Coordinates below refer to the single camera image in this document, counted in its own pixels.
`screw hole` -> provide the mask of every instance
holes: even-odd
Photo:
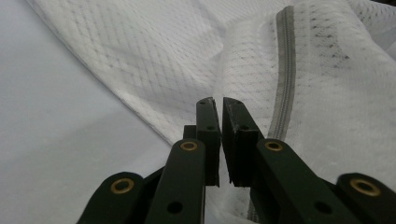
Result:
[[[184,142],[180,145],[180,147],[186,151],[193,151],[198,148],[198,145],[194,142]]]
[[[353,178],[350,180],[352,188],[367,196],[376,197],[381,194],[381,190],[372,182],[365,179]]]
[[[283,149],[283,147],[277,142],[267,142],[265,143],[265,146],[273,151],[280,151]]]
[[[326,203],[323,202],[316,202],[315,203],[315,208],[323,214],[329,215],[332,213],[332,208],[327,205]]]
[[[134,181],[130,178],[118,179],[113,182],[110,190],[115,194],[123,194],[130,191],[134,187]]]
[[[168,204],[168,212],[171,214],[178,214],[183,210],[183,204],[179,202],[172,202]]]

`white fabric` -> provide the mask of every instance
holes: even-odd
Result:
[[[371,175],[396,189],[396,9],[365,0],[28,0],[67,47],[170,144],[195,102],[243,101],[268,132],[277,88],[276,13],[296,4],[296,91],[286,142],[319,176]],[[208,207],[242,223],[247,189]]]

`white mesh fabric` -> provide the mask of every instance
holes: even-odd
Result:
[[[297,1],[28,0],[67,47],[170,144],[195,122],[195,102],[243,101],[266,134],[277,88],[275,14]],[[294,9],[296,91],[286,142],[319,176],[371,175],[393,189],[395,8],[303,1]],[[248,189],[206,204],[224,223],[249,223]]]
[[[396,9],[384,8],[388,16],[370,24],[396,24]],[[296,92],[286,142],[332,182],[359,172],[396,189],[395,61],[346,2],[305,2],[294,16]]]

